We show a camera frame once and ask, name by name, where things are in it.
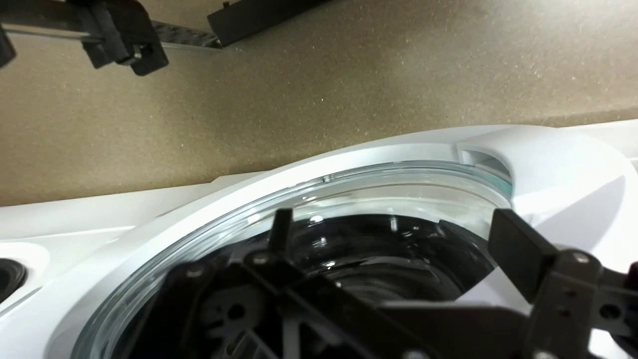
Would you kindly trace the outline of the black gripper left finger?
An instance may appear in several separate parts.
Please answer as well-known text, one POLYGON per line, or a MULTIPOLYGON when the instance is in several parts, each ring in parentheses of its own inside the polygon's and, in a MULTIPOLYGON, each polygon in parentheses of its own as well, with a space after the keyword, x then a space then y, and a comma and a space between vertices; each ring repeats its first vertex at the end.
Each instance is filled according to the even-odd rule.
POLYGON ((373 359, 389 351, 375 278, 391 216, 297 222, 279 210, 247 242, 167 272, 122 359, 373 359))

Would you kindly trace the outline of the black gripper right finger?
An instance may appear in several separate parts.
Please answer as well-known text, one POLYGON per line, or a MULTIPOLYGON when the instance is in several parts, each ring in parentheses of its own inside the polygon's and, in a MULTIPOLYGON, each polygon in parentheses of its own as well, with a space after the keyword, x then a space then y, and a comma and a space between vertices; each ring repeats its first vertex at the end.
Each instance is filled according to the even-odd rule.
POLYGON ((638 272, 604 268, 582 250, 558 250, 512 210, 494 210, 488 254, 530 304, 526 359, 594 359, 592 331, 638 357, 638 272))

